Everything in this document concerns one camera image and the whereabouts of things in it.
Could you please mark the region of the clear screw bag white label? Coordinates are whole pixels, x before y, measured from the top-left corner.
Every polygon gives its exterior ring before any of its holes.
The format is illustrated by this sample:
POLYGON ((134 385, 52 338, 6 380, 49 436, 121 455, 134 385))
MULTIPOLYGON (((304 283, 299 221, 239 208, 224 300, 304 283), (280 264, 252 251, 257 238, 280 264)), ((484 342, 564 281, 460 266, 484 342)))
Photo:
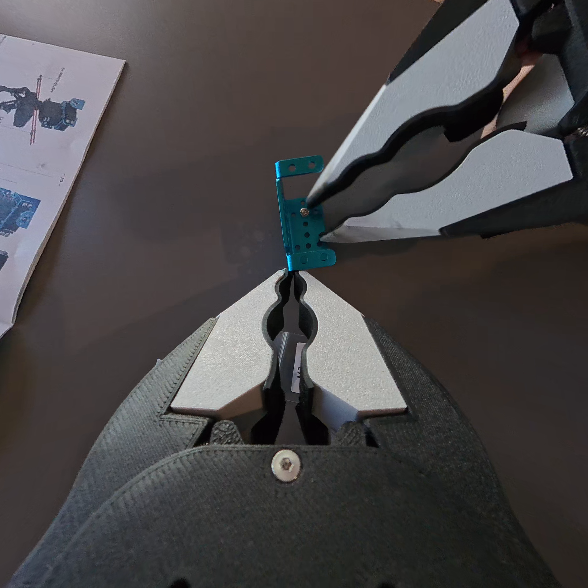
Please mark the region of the clear screw bag white label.
POLYGON ((307 343, 305 336, 281 332, 274 341, 279 362, 281 388, 287 401, 299 400, 300 358, 307 343))

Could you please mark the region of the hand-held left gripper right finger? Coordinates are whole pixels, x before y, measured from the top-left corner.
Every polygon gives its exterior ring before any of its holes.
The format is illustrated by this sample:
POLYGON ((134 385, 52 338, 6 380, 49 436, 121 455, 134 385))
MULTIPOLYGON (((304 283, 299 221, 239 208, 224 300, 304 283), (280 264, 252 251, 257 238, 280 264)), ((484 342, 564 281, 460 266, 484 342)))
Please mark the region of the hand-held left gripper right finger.
POLYGON ((347 422, 401 415, 408 406, 364 316, 308 272, 293 272, 300 358, 295 411, 305 442, 327 445, 347 422))

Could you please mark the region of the blue perforated U bracket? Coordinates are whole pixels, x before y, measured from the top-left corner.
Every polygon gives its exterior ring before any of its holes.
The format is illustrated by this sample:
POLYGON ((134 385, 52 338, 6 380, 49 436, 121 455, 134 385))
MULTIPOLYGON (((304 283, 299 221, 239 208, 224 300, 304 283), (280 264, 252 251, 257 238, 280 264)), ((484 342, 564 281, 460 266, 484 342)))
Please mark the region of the blue perforated U bracket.
POLYGON ((305 199, 285 199, 282 186, 284 178, 319 173, 323 167, 323 158, 320 156, 286 159, 275 163, 282 237, 290 272, 324 268, 336 263, 335 252, 319 239, 325 231, 322 207, 309 209, 309 216, 301 217, 300 209, 307 208, 305 199))

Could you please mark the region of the printed instruction booklet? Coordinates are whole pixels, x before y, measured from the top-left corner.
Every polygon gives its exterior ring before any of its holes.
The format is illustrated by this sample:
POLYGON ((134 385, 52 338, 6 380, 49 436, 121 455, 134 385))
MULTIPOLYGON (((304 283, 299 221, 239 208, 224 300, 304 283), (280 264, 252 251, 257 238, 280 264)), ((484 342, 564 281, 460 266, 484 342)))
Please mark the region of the printed instruction booklet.
POLYGON ((124 60, 1 36, 1 334, 18 306, 124 60))

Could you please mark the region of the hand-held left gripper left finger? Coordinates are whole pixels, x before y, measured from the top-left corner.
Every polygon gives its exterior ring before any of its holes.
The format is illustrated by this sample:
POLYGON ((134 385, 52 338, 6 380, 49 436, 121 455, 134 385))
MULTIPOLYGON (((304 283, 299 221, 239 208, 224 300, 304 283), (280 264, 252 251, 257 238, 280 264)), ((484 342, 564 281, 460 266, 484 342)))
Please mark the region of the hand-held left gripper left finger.
POLYGON ((171 402, 175 413, 231 420, 246 442, 275 443, 285 397, 274 340, 290 274, 282 269, 223 311, 171 402))

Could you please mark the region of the dark grey desk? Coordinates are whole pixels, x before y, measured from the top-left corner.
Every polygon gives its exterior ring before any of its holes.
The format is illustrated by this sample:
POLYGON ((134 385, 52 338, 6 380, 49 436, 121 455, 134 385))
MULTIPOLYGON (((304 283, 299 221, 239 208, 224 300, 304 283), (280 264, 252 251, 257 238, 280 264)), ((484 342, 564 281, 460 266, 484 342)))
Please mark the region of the dark grey desk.
MULTIPOLYGON (((1 339, 1 586, 132 388, 285 266, 276 160, 331 157, 432 1, 1 1, 127 61, 1 339)), ((336 246, 315 272, 446 387, 526 533, 587 587, 587 226, 336 246)))

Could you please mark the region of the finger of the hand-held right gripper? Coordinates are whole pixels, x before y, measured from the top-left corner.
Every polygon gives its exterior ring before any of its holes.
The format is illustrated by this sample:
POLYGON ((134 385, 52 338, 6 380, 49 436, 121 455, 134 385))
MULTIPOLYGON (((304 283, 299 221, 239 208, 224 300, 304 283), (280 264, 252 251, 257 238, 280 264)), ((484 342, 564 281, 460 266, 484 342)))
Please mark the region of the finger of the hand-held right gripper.
POLYGON ((562 139, 502 130, 475 146, 437 183, 394 195, 376 211, 345 220, 321 240, 359 243, 439 236, 450 224, 572 177, 562 139))
POLYGON ((489 92, 519 27, 510 1, 487 1, 373 98, 307 196, 318 205, 415 134, 489 92))

